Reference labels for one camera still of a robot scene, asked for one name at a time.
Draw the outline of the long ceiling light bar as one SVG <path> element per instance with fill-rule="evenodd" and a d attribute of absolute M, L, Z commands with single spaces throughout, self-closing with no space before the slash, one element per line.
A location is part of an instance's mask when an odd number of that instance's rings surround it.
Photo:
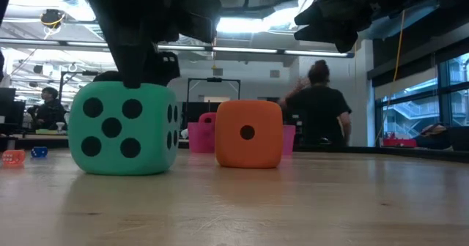
<path fill-rule="evenodd" d="M 99 51 L 109 51 L 108 45 L 104 42 L 78 42 L 67 40 L 30 40 L 0 38 L 0 46 L 11 48 L 35 48 L 45 47 L 64 48 L 67 50 L 98 49 Z M 161 51 L 190 51 L 190 52 L 224 52 L 224 53 L 255 53 L 272 54 L 283 56 L 321 56 L 331 58 L 353 58 L 354 53 L 339 53 L 331 51 L 306 51 L 306 50 L 285 50 L 272 48 L 236 48 L 223 46 L 203 46 L 203 45 L 156 45 Z"/>

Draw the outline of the black aluminium table frame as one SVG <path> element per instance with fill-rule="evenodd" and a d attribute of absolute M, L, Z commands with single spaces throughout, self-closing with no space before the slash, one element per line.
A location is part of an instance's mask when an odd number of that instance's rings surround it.
<path fill-rule="evenodd" d="M 45 146 L 49 149 L 68 148 L 66 138 L 16 138 L 0 136 L 0 152 L 7 147 L 13 149 L 31 149 L 34 146 Z M 329 147 L 329 146 L 293 146 L 294 152 L 328 152 L 350 154 L 385 154 L 403 157 L 415 157 L 428 160 L 439 160 L 453 163 L 469 164 L 469 152 L 435 151 L 406 148 L 379 148 L 379 147 Z"/>

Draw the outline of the pink translucent plastic bin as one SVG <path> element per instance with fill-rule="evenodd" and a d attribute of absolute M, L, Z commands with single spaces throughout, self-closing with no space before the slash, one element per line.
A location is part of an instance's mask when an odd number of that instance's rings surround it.
<path fill-rule="evenodd" d="M 283 155 L 293 153 L 295 125 L 284 125 Z M 188 140 L 189 149 L 193 153 L 213 153 L 215 151 L 215 124 L 190 122 L 188 127 L 180 132 L 180 136 Z"/>

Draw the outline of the black metal stand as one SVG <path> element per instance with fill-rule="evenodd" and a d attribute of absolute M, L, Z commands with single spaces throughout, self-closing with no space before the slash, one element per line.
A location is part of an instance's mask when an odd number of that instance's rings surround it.
<path fill-rule="evenodd" d="M 79 90 L 85 87 L 92 79 L 99 74 L 98 71 L 61 71 L 59 79 L 58 100 L 71 104 Z"/>

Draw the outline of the large orange foam die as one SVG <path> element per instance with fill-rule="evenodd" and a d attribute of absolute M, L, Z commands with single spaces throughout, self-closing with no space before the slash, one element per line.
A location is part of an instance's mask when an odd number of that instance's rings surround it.
<path fill-rule="evenodd" d="M 229 168 L 275 168 L 281 162 L 281 107 L 264 100 L 231 100 L 218 106 L 215 158 Z"/>

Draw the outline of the red tray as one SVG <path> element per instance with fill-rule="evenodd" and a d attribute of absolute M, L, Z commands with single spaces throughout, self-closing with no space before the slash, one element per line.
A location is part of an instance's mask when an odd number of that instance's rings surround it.
<path fill-rule="evenodd" d="M 416 148 L 415 139 L 385 138 L 382 147 Z"/>

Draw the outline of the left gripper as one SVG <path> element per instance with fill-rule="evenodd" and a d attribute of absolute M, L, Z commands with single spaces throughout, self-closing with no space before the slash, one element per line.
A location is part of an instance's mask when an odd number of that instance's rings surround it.
<path fill-rule="evenodd" d="M 220 19 L 219 0 L 88 0 L 129 89 L 143 83 L 168 86 L 180 77 L 177 55 L 155 52 L 153 43 L 185 35 L 212 42 Z"/>

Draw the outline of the large green foam die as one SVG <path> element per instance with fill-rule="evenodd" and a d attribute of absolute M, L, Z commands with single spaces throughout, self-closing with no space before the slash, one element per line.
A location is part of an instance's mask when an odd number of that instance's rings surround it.
<path fill-rule="evenodd" d="M 182 104 L 168 87 L 89 83 L 76 94 L 70 110 L 70 153 L 89 174 L 158 174 L 176 159 L 181 121 Z"/>

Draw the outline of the small orange die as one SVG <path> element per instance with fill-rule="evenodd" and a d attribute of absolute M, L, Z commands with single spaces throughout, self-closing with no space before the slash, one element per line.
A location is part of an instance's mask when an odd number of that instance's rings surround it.
<path fill-rule="evenodd" d="M 4 165 L 23 165 L 26 158 L 24 150 L 6 150 L 1 156 Z"/>

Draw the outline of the large glass window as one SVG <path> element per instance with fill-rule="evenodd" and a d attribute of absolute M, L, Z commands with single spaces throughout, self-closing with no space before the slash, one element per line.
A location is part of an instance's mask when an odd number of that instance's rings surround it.
<path fill-rule="evenodd" d="M 376 142 L 414 139 L 431 124 L 450 134 L 448 151 L 469 152 L 469 53 L 374 89 Z"/>

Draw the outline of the black monitor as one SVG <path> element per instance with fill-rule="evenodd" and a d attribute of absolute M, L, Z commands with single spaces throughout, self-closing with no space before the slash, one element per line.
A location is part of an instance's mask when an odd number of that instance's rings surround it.
<path fill-rule="evenodd" d="M 15 101 L 16 89 L 0 88 L 0 134 L 12 135 L 23 127 L 26 103 Z"/>

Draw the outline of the person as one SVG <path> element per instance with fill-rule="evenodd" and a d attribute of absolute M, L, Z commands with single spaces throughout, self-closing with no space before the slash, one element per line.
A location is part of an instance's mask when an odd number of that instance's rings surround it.
<path fill-rule="evenodd" d="M 41 92 L 42 105 L 34 105 L 27 109 L 32 117 L 32 128 L 34 130 L 56 130 L 57 122 L 65 122 L 66 113 L 58 99 L 58 91 L 52 87 L 45 87 Z"/>
<path fill-rule="evenodd" d="M 279 101 L 282 108 L 306 116 L 304 143 L 344 147 L 350 142 L 352 110 L 344 95 L 329 87 L 330 70 L 324 60 L 316 61 L 306 78 Z"/>
<path fill-rule="evenodd" d="M 414 140 L 417 147 L 434 150 L 446 150 L 452 147 L 448 129 L 442 124 L 425 127 Z"/>

